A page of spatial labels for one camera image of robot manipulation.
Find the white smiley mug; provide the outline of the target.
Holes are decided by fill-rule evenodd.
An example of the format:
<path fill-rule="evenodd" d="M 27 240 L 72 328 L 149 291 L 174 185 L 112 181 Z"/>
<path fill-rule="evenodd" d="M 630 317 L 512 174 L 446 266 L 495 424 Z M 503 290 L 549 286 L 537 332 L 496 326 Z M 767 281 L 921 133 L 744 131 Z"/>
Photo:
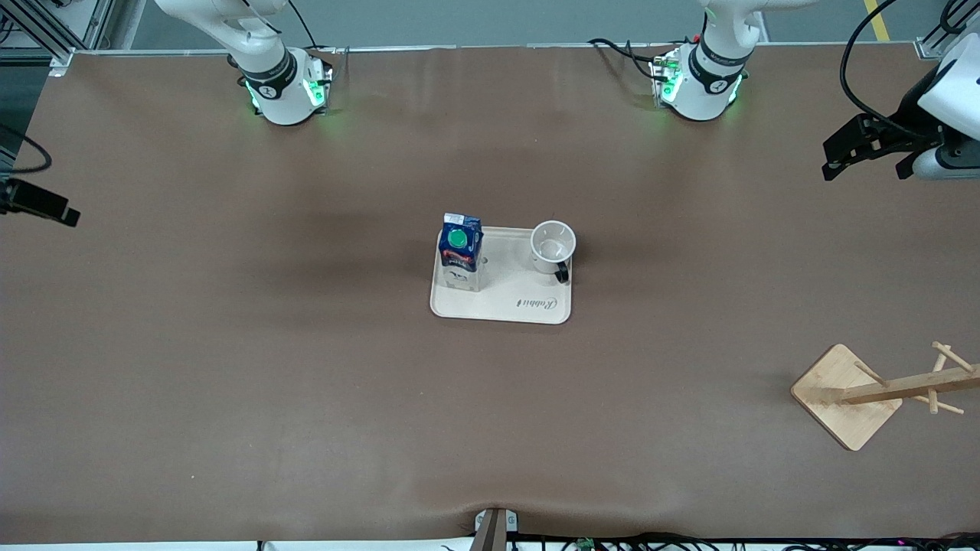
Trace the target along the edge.
<path fill-rule="evenodd" d="M 546 220 L 530 233 L 530 260 L 536 272 L 552 276 L 560 285 L 571 279 L 570 261 L 577 248 L 577 235 L 568 224 Z"/>

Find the blue milk carton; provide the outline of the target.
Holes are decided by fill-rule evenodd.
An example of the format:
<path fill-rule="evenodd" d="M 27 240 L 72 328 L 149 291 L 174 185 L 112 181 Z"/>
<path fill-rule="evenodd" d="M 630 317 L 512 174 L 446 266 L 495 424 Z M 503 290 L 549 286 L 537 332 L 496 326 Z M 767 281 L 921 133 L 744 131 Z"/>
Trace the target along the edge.
<path fill-rule="evenodd" d="M 480 292 L 484 233 L 479 217 L 444 213 L 437 244 L 441 282 L 449 289 Z"/>

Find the cream tray with bear print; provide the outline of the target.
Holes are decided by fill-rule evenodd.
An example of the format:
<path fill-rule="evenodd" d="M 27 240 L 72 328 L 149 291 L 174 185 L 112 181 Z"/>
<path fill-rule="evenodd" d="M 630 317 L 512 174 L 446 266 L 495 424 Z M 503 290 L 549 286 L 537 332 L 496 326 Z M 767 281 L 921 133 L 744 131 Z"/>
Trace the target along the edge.
<path fill-rule="evenodd" d="M 446 285 L 439 259 L 432 269 L 430 309 L 442 318 L 563 324 L 573 310 L 573 279 L 557 282 L 537 271 L 530 251 L 530 229 L 484 227 L 485 258 L 479 292 Z"/>

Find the wooden mug stand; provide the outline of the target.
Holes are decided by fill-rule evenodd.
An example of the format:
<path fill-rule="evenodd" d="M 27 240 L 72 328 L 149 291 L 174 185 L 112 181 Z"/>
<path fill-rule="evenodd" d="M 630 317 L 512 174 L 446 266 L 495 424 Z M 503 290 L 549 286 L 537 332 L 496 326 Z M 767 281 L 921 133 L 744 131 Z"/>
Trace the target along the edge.
<path fill-rule="evenodd" d="M 843 343 L 826 350 L 793 384 L 795 401 L 844 449 L 858 452 L 904 403 L 917 402 L 930 414 L 962 415 L 940 395 L 980 390 L 980 363 L 971 363 L 938 341 L 930 372 L 885 379 Z"/>

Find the brown table cover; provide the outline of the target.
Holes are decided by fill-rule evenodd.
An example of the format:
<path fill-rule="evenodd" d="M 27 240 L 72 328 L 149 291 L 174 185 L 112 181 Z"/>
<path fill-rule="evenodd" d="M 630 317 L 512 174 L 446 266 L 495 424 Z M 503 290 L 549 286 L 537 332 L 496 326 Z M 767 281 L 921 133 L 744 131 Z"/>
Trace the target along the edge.
<path fill-rule="evenodd" d="M 731 111 L 592 48 L 353 53 L 250 111 L 218 56 L 82 56 L 29 135 L 74 229 L 0 217 L 0 543 L 980 531 L 980 392 L 860 452 L 790 394 L 980 360 L 980 182 L 823 181 L 838 47 L 763 47 Z M 563 324 L 430 309 L 444 213 L 577 235 Z"/>

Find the aluminium frame corner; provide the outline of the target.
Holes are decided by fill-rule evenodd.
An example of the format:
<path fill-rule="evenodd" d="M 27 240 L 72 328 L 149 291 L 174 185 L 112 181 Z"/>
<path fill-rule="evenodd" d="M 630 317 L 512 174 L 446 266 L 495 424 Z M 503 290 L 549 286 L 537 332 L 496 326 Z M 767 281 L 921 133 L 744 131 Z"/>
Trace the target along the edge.
<path fill-rule="evenodd" d="M 980 0 L 946 0 L 938 24 L 916 39 L 920 59 L 938 60 L 966 35 L 980 35 Z"/>

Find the aluminium frame with black struts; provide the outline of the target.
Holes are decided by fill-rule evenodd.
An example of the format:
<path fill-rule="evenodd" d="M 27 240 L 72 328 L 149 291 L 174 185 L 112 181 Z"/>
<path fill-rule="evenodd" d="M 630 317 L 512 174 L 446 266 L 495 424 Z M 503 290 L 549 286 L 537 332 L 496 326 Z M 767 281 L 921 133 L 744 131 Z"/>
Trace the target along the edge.
<path fill-rule="evenodd" d="M 67 73 L 74 56 L 107 36 L 116 0 L 0 0 L 0 67 Z"/>

